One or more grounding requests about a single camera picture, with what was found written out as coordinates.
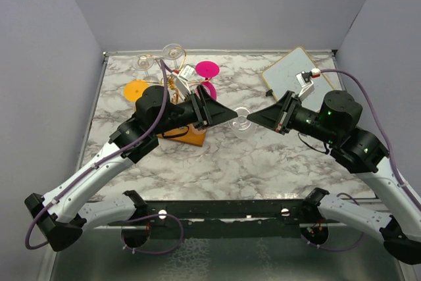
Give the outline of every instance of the marble tabletop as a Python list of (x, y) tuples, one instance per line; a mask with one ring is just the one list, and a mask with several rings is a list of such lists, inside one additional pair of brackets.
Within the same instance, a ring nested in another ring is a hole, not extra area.
[[(213, 61), (218, 64), (220, 74), (212, 79), (218, 102), (231, 109), (243, 105), (257, 111), (275, 102), (274, 98), (265, 97), (268, 88), (261, 72), (283, 55), (189, 54), (186, 63)], [(122, 94), (128, 82), (143, 78), (143, 74), (132, 67), (133, 57), (110, 56), (108, 59), (84, 163), (133, 113), (134, 104)], [(313, 53), (312, 59), (321, 69), (334, 68), (328, 52)], [(149, 73), (160, 74), (161, 71), (154, 65)], [(340, 89), (335, 74), (330, 74), (329, 79)], [(319, 141), (310, 138), (306, 141), (322, 149)], [(368, 186), (332, 157), (309, 149), (294, 131), (283, 136), (258, 127), (252, 138), (240, 140), (227, 123), (208, 129), (202, 147), (169, 140), (159, 140), (159, 143), (138, 164), (112, 179), (92, 200), (116, 197), (126, 190), (136, 190), (144, 199), (163, 200), (300, 199), (314, 187), (359, 198), (374, 197)]]

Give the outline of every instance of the pink disc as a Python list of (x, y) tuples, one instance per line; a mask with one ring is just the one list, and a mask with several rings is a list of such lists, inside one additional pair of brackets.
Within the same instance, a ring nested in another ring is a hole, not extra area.
[(205, 87), (207, 93), (209, 93), (210, 97), (216, 100), (216, 89), (215, 86), (212, 85), (210, 82), (202, 82), (202, 86)]
[(196, 65), (196, 73), (205, 78), (212, 78), (219, 74), (219, 66), (214, 62), (203, 61)]

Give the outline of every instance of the black cable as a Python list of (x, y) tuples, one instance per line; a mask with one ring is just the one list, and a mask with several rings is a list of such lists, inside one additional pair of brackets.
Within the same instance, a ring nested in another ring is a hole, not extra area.
[(185, 127), (187, 128), (187, 130), (183, 133), (176, 134), (176, 135), (168, 135), (168, 136), (166, 136), (166, 135), (164, 135), (164, 133), (162, 133), (161, 136), (162, 136), (162, 138), (164, 138), (166, 140), (169, 140), (171, 138), (180, 138), (182, 136), (187, 135), (187, 133), (190, 131), (190, 126), (185, 126)]
[(311, 146), (310, 144), (308, 144), (305, 140), (303, 140), (302, 138), (301, 138), (301, 136), (300, 135), (302, 135), (302, 136), (307, 136), (307, 135), (305, 135), (305, 134), (303, 134), (303, 133), (298, 133), (297, 134), (298, 135), (298, 138), (300, 139), (300, 141), (302, 141), (308, 148), (310, 148), (310, 149), (312, 149), (313, 151), (317, 151), (317, 152), (319, 152), (319, 153), (322, 153), (322, 154), (325, 154), (325, 155), (328, 155), (329, 154), (329, 149), (328, 149), (328, 146), (327, 146), (327, 144), (326, 143), (323, 143), (323, 146), (324, 146), (324, 151), (321, 151), (321, 150), (319, 150), (319, 149), (317, 149), (317, 148), (314, 148), (313, 146)]

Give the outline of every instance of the orange disc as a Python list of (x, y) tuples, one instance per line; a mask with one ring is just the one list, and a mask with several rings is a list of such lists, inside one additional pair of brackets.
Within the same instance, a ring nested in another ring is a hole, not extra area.
[(143, 80), (133, 80), (124, 87), (123, 96), (130, 102), (136, 102), (148, 87)]

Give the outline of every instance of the whiteboard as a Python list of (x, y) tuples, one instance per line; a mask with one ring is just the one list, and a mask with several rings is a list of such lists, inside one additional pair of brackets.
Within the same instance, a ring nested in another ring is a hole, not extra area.
[[(317, 66), (302, 47), (297, 47), (270, 65), (262, 73), (262, 77), (269, 89), (272, 89), (275, 100), (278, 101), (287, 90), (298, 94), (301, 91), (301, 85), (295, 76), (302, 71), (308, 72), (312, 68), (317, 68)], [(313, 79), (313, 82), (314, 91), (303, 101), (303, 107), (318, 111), (324, 95), (334, 88), (324, 76)]]

